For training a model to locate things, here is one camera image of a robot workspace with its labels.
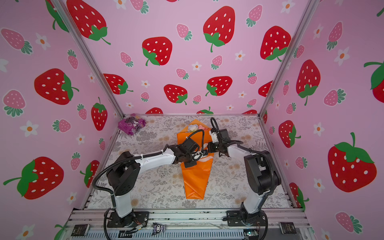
wall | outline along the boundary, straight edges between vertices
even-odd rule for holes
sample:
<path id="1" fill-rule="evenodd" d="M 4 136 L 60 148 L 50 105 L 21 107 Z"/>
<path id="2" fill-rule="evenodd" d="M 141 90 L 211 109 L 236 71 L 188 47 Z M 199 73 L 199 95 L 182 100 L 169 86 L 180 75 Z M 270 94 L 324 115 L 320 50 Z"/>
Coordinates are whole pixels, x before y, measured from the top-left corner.
<path id="1" fill-rule="evenodd" d="M 228 114 L 260 110 L 307 2 L 67 0 L 67 7 L 125 113 Z"/>
<path id="2" fill-rule="evenodd" d="M 283 174 L 317 239 L 382 235 L 383 7 L 322 1 L 267 110 Z"/>
<path id="3" fill-rule="evenodd" d="M 91 70 L 65 25 L 53 16 L 45 1 L 6 1 L 0 9 L 4 239 L 56 239 L 72 209 L 81 207 L 88 190 L 84 178 L 88 183 L 97 169 L 87 166 L 101 160 L 117 126 L 112 105 L 90 79 Z M 93 106 L 100 107 L 98 97 L 106 108 L 100 131 L 91 120 Z M 79 104 L 84 109 L 78 111 Z"/>

red strawberry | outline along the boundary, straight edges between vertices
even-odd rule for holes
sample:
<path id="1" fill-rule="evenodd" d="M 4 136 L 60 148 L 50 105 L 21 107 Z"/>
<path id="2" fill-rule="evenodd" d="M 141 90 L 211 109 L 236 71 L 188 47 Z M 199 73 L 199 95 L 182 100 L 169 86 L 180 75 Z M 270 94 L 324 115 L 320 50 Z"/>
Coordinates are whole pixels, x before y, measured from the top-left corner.
<path id="1" fill-rule="evenodd" d="M 299 58 L 304 53 L 304 46 L 300 45 L 296 48 L 295 52 L 293 53 L 294 58 Z"/>
<path id="2" fill-rule="evenodd" d="M 214 57 L 214 59 L 212 59 L 212 64 L 211 64 L 211 68 L 213 70 L 216 70 L 219 68 L 219 66 L 223 63 L 223 56 L 221 55 L 218 55 L 216 57 Z"/>
<path id="3" fill-rule="evenodd" d="M 287 114 L 291 115 L 295 110 L 296 110 L 296 103 L 288 104 L 288 107 L 286 109 Z"/>
<path id="4" fill-rule="evenodd" d="M 149 100 L 149 94 L 147 92 L 143 92 L 141 95 L 141 100 L 147 102 Z"/>
<path id="5" fill-rule="evenodd" d="M 99 161 L 93 160 L 90 164 L 88 164 L 85 173 L 80 171 L 81 174 L 85 175 L 84 176 L 84 183 L 89 188 L 89 186 L 92 183 L 93 177 L 95 176 L 96 170 L 99 167 Z"/>
<path id="6" fill-rule="evenodd" d="M 235 32 L 235 11 L 229 6 L 224 6 L 217 10 L 204 23 L 203 32 L 205 40 L 213 45 L 220 47 L 227 44 Z"/>
<path id="7" fill-rule="evenodd" d="M 306 60 L 301 66 L 296 82 L 296 92 L 301 98 L 306 98 L 304 106 L 307 105 L 308 96 L 314 94 L 320 84 L 320 71 L 312 60 Z"/>
<path id="8" fill-rule="evenodd" d="M 256 73 L 250 73 L 250 74 L 248 75 L 248 80 L 247 80 L 247 82 L 249 82 L 249 84 L 253 85 L 253 84 L 256 83 L 256 81 L 257 81 Z"/>
<path id="9" fill-rule="evenodd" d="M 283 95 L 284 95 L 284 96 L 287 95 L 288 90 L 289 90 L 289 81 L 288 81 L 288 79 L 287 79 L 287 80 L 285 80 L 285 82 L 284 82 L 284 87 L 283 87 Z"/>
<path id="10" fill-rule="evenodd" d="M 371 89 L 373 96 L 384 103 L 384 62 L 368 62 L 364 64 L 364 67 L 369 65 L 380 65 L 371 76 Z"/>
<path id="11" fill-rule="evenodd" d="M 82 120 L 87 119 L 87 109 L 84 108 L 84 105 L 77 105 L 77 111 L 79 111 L 79 117 L 81 117 Z"/>
<path id="12" fill-rule="evenodd" d="M 337 40 L 341 38 L 342 34 L 343 34 L 343 22 L 338 22 L 333 27 L 332 31 L 329 33 L 328 42 L 327 42 L 328 51 L 331 51 L 337 45 Z"/>
<path id="13" fill-rule="evenodd" d="M 121 59 L 122 62 L 125 63 L 125 65 L 127 67 L 133 67 L 132 58 L 128 54 L 126 54 L 125 52 L 121 52 L 120 53 L 120 59 Z"/>
<path id="14" fill-rule="evenodd" d="M 67 120 L 62 119 L 54 121 L 52 127 L 56 132 L 66 132 L 71 129 L 71 124 Z"/>
<path id="15" fill-rule="evenodd" d="M 349 216 L 345 212 L 338 212 L 335 215 L 335 218 L 337 222 L 345 228 L 345 230 L 353 233 L 355 231 L 357 234 L 362 233 L 362 225 L 359 223 L 359 220 L 357 220 L 354 216 Z"/>
<path id="16" fill-rule="evenodd" d="M 147 12 L 149 12 L 149 6 L 146 1 L 131 0 L 131 4 L 136 11 L 140 11 L 142 14 L 147 14 Z"/>
<path id="17" fill-rule="evenodd" d="M 99 144 L 100 144 L 100 149 L 104 151 L 105 150 L 105 141 L 103 138 L 99 139 Z"/>
<path id="18" fill-rule="evenodd" d="M 108 112 L 105 106 L 101 104 L 100 98 L 99 102 L 95 103 L 91 109 L 91 117 L 96 130 L 101 131 L 107 122 Z"/>
<path id="19" fill-rule="evenodd" d="M 81 35 L 94 41 L 107 36 L 107 23 L 103 16 L 82 0 L 67 0 L 68 11 Z"/>
<path id="20" fill-rule="evenodd" d="M 211 93 L 213 96 L 221 96 L 226 93 L 229 87 L 232 85 L 232 78 L 228 76 L 214 77 L 207 82 L 207 94 Z"/>
<path id="21" fill-rule="evenodd" d="M 271 88 L 271 85 L 272 85 L 272 81 L 262 85 L 260 88 L 259 88 L 259 95 L 263 96 L 263 97 L 266 97 L 266 95 L 268 94 L 269 92 L 269 89 Z"/>
<path id="22" fill-rule="evenodd" d="M 260 56 L 265 60 L 273 60 L 283 55 L 291 42 L 291 35 L 279 26 L 273 26 L 264 35 L 260 48 Z"/>
<path id="23" fill-rule="evenodd" d="M 3 103 L 6 105 L 4 111 L 13 118 L 24 113 L 22 109 L 25 108 L 25 100 L 17 90 L 10 90 L 3 97 Z"/>
<path id="24" fill-rule="evenodd" d="M 249 11 L 247 18 L 248 27 L 253 27 L 256 25 L 256 22 L 262 17 L 263 5 L 259 4 Z"/>
<path id="25" fill-rule="evenodd" d="M 73 171 L 75 171 L 80 165 L 80 153 L 75 152 L 72 156 L 71 160 L 71 168 Z"/>
<path id="26" fill-rule="evenodd" d="M 128 84 L 124 78 L 115 75 L 115 74 L 106 74 L 103 73 L 105 79 L 107 80 L 109 87 L 111 88 L 114 94 L 124 94 L 126 91 L 133 92 L 133 90 L 128 90 Z"/>
<path id="27" fill-rule="evenodd" d="M 145 114 L 163 114 L 160 108 L 151 108 Z"/>
<path id="28" fill-rule="evenodd" d="M 295 202 L 297 203 L 297 206 L 302 207 L 303 211 L 305 211 L 305 203 L 304 202 L 308 202 L 310 199 L 307 198 L 306 200 L 304 200 L 303 193 L 301 192 L 300 188 L 296 185 L 296 183 L 291 182 L 289 184 L 289 187 L 290 187 L 291 192 L 293 194 L 293 198 L 295 199 Z"/>
<path id="29" fill-rule="evenodd" d="M 201 95 L 196 95 L 193 98 L 193 104 L 198 105 L 201 102 Z"/>
<path id="30" fill-rule="evenodd" d="M 148 58 L 146 66 L 148 66 L 148 61 L 154 65 L 165 65 L 172 53 L 172 43 L 164 36 L 145 39 L 142 48 L 144 56 Z"/>
<path id="31" fill-rule="evenodd" d="M 251 108 L 251 107 L 253 107 L 253 106 L 256 104 L 256 102 L 257 102 L 257 99 L 256 99 L 256 98 L 250 100 L 250 101 L 248 102 L 248 104 L 247 104 L 247 108 Z"/>
<path id="32" fill-rule="evenodd" d="M 328 165 L 335 186 L 344 192 L 356 191 L 370 184 L 376 177 L 376 166 L 368 153 L 353 145 L 341 142 L 328 152 Z"/>
<path id="33" fill-rule="evenodd" d="M 12 48 L 20 50 L 22 53 L 28 55 L 33 52 L 30 43 L 28 41 L 24 41 L 24 38 L 20 33 L 7 28 L 2 28 L 1 35 L 3 35 L 3 38 L 9 45 L 11 45 Z"/>
<path id="34" fill-rule="evenodd" d="M 59 105 L 68 104 L 73 97 L 71 80 L 60 69 L 52 68 L 35 79 L 36 92 L 45 99 Z"/>
<path id="35" fill-rule="evenodd" d="M 281 140 L 288 148 L 295 144 L 295 138 L 301 138 L 301 136 L 296 137 L 296 127 L 291 120 L 287 120 L 280 124 L 278 131 Z"/>
<path id="36" fill-rule="evenodd" d="M 340 104 L 345 100 L 345 96 L 347 94 L 344 92 L 343 89 L 339 90 L 331 90 L 324 98 L 324 104 L 328 106 L 335 106 L 337 103 Z"/>
<path id="37" fill-rule="evenodd" d="M 20 179 L 17 191 L 26 199 L 37 199 L 56 188 L 64 178 L 63 169 L 52 159 L 38 157 L 22 170 L 22 176 L 7 180 L 3 185 Z"/>
<path id="38" fill-rule="evenodd" d="M 178 68 L 176 69 L 176 73 L 179 78 L 182 78 L 184 80 L 189 78 L 188 73 L 184 69 Z"/>
<path id="39" fill-rule="evenodd" d="M 192 39 L 192 33 L 186 25 L 178 24 L 176 30 L 179 37 L 184 38 L 184 40 L 189 41 Z"/>
<path id="40" fill-rule="evenodd" d="M 68 62 L 73 67 L 73 69 L 77 69 L 77 67 L 79 65 L 79 61 L 76 58 L 76 54 L 74 53 L 74 51 L 72 51 L 72 49 L 70 49 L 70 50 L 68 50 L 68 55 L 69 55 L 68 56 Z"/>
<path id="41" fill-rule="evenodd" d="M 164 93 L 166 94 L 168 100 L 172 103 L 185 102 L 185 104 L 187 105 L 187 102 L 185 100 L 188 97 L 188 92 L 185 88 L 172 84 L 167 84 L 164 86 Z"/>
<path id="42" fill-rule="evenodd" d="M 211 112 L 211 107 L 209 107 L 208 110 L 206 110 L 206 109 L 200 110 L 196 114 L 213 114 L 213 112 Z"/>
<path id="43" fill-rule="evenodd" d="M 308 166 L 308 161 L 305 157 L 298 157 L 295 163 L 296 163 L 296 166 L 300 169 L 307 168 Z"/>

floral tablecloth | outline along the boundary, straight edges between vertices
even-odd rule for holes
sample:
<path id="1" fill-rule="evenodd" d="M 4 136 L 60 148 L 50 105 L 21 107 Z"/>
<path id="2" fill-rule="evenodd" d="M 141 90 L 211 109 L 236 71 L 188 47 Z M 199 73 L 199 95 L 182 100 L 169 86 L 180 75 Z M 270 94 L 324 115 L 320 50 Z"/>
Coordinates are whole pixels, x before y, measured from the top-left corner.
<path id="1" fill-rule="evenodd" d="M 120 131 L 109 155 L 107 166 L 114 163 L 122 152 L 132 154 L 154 152 L 165 144 L 176 144 L 176 134 L 194 119 L 211 126 L 211 116 L 142 116 L 147 125 L 134 136 Z M 226 128 L 231 139 L 241 140 L 243 146 L 254 150 L 267 150 L 265 139 L 256 116 L 215 116 L 220 128 Z M 98 185 L 109 187 L 103 175 Z M 243 159 L 219 157 L 215 154 L 207 190 L 203 200 L 186 199 L 184 181 L 179 164 L 163 165 L 138 176 L 131 191 L 133 208 L 239 208 L 250 190 Z M 111 207 L 109 194 L 95 190 L 89 209 Z M 284 190 L 278 186 L 274 194 L 264 203 L 265 208 L 288 208 Z"/>

pink strawberry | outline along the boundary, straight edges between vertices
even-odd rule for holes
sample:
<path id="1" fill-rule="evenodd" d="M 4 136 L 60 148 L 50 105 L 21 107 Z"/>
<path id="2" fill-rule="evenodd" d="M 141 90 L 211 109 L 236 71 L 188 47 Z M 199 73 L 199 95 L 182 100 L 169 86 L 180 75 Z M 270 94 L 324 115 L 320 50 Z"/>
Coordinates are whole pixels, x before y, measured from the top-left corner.
<path id="1" fill-rule="evenodd" d="M 126 66 L 133 67 L 132 58 L 128 54 L 126 54 L 125 52 L 120 53 L 120 59 L 122 62 L 125 63 Z"/>
<path id="2" fill-rule="evenodd" d="M 275 127 L 274 127 L 274 126 L 271 126 L 271 127 L 269 128 L 269 134 L 272 135 L 272 134 L 274 134 L 274 133 L 275 133 Z"/>
<path id="3" fill-rule="evenodd" d="M 103 138 L 99 139 L 99 144 L 100 144 L 100 149 L 104 151 L 105 150 L 105 141 Z"/>
<path id="4" fill-rule="evenodd" d="M 293 53 L 294 58 L 299 58 L 304 53 L 304 46 L 300 45 L 296 48 L 295 52 Z"/>
<path id="5" fill-rule="evenodd" d="M 147 102 L 149 100 L 149 94 L 147 92 L 143 92 L 141 95 L 141 100 Z"/>
<path id="6" fill-rule="evenodd" d="M 296 103 L 290 103 L 286 109 L 286 112 L 291 115 L 296 110 Z"/>
<path id="7" fill-rule="evenodd" d="M 328 42 L 327 42 L 328 51 L 331 51 L 337 45 L 337 40 L 341 38 L 342 34 L 343 34 L 343 22 L 338 22 L 333 27 L 332 31 L 329 33 Z"/>
<path id="8" fill-rule="evenodd" d="M 184 38 L 184 40 L 189 41 L 192 39 L 192 33 L 187 26 L 183 24 L 178 24 L 176 26 L 176 30 L 177 30 L 177 33 L 179 34 L 179 37 Z"/>
<path id="9" fill-rule="evenodd" d="M 182 78 L 184 80 L 189 78 L 188 73 L 184 69 L 178 68 L 176 69 L 176 73 L 179 78 Z"/>
<path id="10" fill-rule="evenodd" d="M 349 216 L 345 212 L 338 212 L 335 215 L 337 222 L 345 228 L 345 230 L 353 233 L 355 231 L 357 234 L 362 233 L 362 225 L 360 225 L 359 220 L 357 220 L 354 216 Z"/>
<path id="11" fill-rule="evenodd" d="M 10 90 L 4 97 L 3 103 L 6 105 L 4 111 L 11 117 L 20 116 L 24 113 L 25 101 L 22 94 L 17 90 Z"/>
<path id="12" fill-rule="evenodd" d="M 20 50 L 22 53 L 28 55 L 33 52 L 30 43 L 28 41 L 24 41 L 24 38 L 20 33 L 7 28 L 2 28 L 1 35 L 3 35 L 3 38 L 9 45 L 11 45 L 12 48 Z"/>
<path id="13" fill-rule="evenodd" d="M 223 63 L 223 56 L 221 55 L 218 55 L 216 57 L 214 57 L 214 59 L 212 59 L 212 64 L 211 64 L 211 68 L 213 70 L 216 70 L 219 68 L 219 66 Z"/>
<path id="14" fill-rule="evenodd" d="M 248 75 L 248 80 L 247 80 L 247 81 L 248 81 L 249 84 L 251 84 L 251 85 L 255 84 L 256 81 L 257 81 L 256 73 L 250 73 L 250 74 Z"/>
<path id="15" fill-rule="evenodd" d="M 147 12 L 149 12 L 149 6 L 146 1 L 131 0 L 131 4 L 136 11 L 140 11 L 142 14 L 147 14 Z"/>
<path id="16" fill-rule="evenodd" d="M 87 119 L 87 110 L 84 108 L 84 105 L 77 105 L 77 111 L 79 111 L 79 117 L 81 117 L 83 120 Z"/>
<path id="17" fill-rule="evenodd" d="M 328 106 L 335 106 L 337 103 L 340 104 L 345 100 L 345 96 L 347 94 L 344 92 L 343 89 L 338 89 L 337 91 L 335 89 L 331 90 L 324 98 L 324 104 Z"/>
<path id="18" fill-rule="evenodd" d="M 288 90 L 289 90 L 289 81 L 288 80 L 285 80 L 284 82 L 284 87 L 283 87 L 283 95 L 287 95 L 288 93 Z"/>
<path id="19" fill-rule="evenodd" d="M 253 107 L 256 104 L 256 102 L 257 102 L 257 99 L 255 99 L 255 98 L 252 99 L 251 101 L 248 102 L 247 108 Z"/>
<path id="20" fill-rule="evenodd" d="M 305 159 L 305 157 L 298 157 L 295 163 L 296 163 L 296 166 L 300 169 L 307 168 L 308 166 L 308 162 L 307 162 L 307 159 Z"/>
<path id="21" fill-rule="evenodd" d="M 261 18 L 263 12 L 263 5 L 259 4 L 249 11 L 247 18 L 248 27 L 256 25 L 256 22 Z"/>
<path id="22" fill-rule="evenodd" d="M 77 69 L 77 67 L 79 65 L 79 61 L 76 58 L 76 54 L 74 53 L 74 51 L 72 51 L 72 49 L 69 49 L 68 55 L 69 55 L 68 56 L 68 62 L 73 67 L 73 69 Z"/>
<path id="23" fill-rule="evenodd" d="M 62 119 L 62 120 L 56 120 L 55 122 L 53 122 L 53 130 L 55 130 L 56 132 L 66 132 L 68 130 L 71 129 L 71 124 L 65 120 L 65 119 Z"/>
<path id="24" fill-rule="evenodd" d="M 201 96 L 200 95 L 196 95 L 194 98 L 193 98 L 193 104 L 197 105 L 201 102 Z"/>
<path id="25" fill-rule="evenodd" d="M 73 171 L 75 171 L 80 165 L 80 153 L 75 152 L 72 156 L 71 160 L 71 168 Z"/>

